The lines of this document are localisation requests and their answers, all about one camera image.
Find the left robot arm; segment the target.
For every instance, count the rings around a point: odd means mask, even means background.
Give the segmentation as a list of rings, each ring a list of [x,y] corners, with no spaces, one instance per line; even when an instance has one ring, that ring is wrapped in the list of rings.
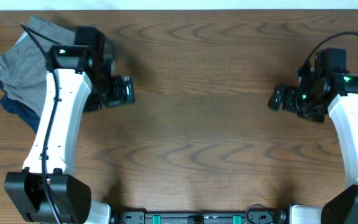
[[[103,44],[54,45],[47,54],[47,94],[34,144],[4,188],[18,212],[34,223],[111,223],[110,205],[93,200],[75,178],[75,149],[87,100],[98,107],[135,102],[133,81],[112,76]]]

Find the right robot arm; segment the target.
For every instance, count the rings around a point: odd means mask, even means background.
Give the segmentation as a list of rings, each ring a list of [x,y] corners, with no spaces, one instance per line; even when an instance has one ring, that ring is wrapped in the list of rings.
[[[358,76],[328,72],[303,76],[299,85],[279,85],[268,103],[322,123],[334,124],[344,164],[345,189],[326,205],[292,205],[288,223],[358,223]]]

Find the grey shorts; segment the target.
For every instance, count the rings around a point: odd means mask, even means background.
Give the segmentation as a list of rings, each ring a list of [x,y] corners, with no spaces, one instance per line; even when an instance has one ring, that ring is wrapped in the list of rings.
[[[74,43],[73,31],[39,16],[32,16],[28,27],[35,32],[34,37],[46,52],[54,44]],[[38,116],[42,115],[47,93],[45,65],[44,55],[29,36],[0,55],[0,81],[7,97],[25,104]]]

